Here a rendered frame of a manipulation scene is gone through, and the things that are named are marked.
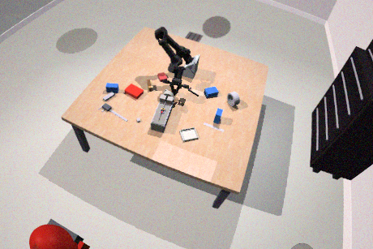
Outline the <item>grey ring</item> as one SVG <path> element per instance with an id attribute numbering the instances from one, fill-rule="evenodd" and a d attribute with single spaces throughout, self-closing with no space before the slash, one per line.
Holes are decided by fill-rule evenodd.
<path id="1" fill-rule="evenodd" d="M 240 97 L 237 92 L 230 92 L 227 94 L 226 99 L 230 106 L 235 106 L 240 103 Z"/>

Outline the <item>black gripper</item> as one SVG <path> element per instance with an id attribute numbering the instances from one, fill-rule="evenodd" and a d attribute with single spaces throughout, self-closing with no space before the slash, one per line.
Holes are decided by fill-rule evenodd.
<path id="1" fill-rule="evenodd" d="M 182 79 L 182 75 L 177 75 L 177 74 L 174 74 L 174 75 L 176 76 L 176 78 L 181 77 L 181 79 Z M 167 80 L 167 79 L 163 79 L 162 83 L 169 84 L 169 86 L 171 87 L 171 92 L 173 92 L 175 84 L 171 84 L 171 82 L 169 80 Z M 178 90 L 180 88 L 182 88 L 182 87 L 189 89 L 189 85 L 187 85 L 187 84 L 179 84 L 179 85 L 177 85 L 177 88 L 176 88 L 174 96 L 176 95 L 176 93 L 178 92 Z"/>

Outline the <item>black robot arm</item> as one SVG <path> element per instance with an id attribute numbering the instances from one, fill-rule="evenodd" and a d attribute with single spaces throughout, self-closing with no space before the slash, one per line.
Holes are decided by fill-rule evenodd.
<path id="1" fill-rule="evenodd" d="M 168 71 L 172 72 L 177 75 L 182 75 L 183 70 L 186 70 L 184 66 L 179 66 L 182 64 L 183 60 L 187 63 L 190 63 L 194 60 L 192 56 L 190 55 L 191 51 L 187 48 L 185 48 L 182 45 L 177 44 L 172 37 L 168 34 L 165 27 L 161 27 L 155 30 L 154 32 L 155 38 L 158 40 L 158 43 L 163 49 L 165 50 L 166 54 L 170 58 L 170 63 L 168 65 Z M 162 40 L 159 40 L 162 39 Z M 175 50 L 174 51 L 170 48 L 170 46 Z M 183 60 L 182 60 L 183 58 Z M 171 84 L 179 85 L 182 84 L 181 77 L 176 78 L 174 76 L 172 78 Z"/>

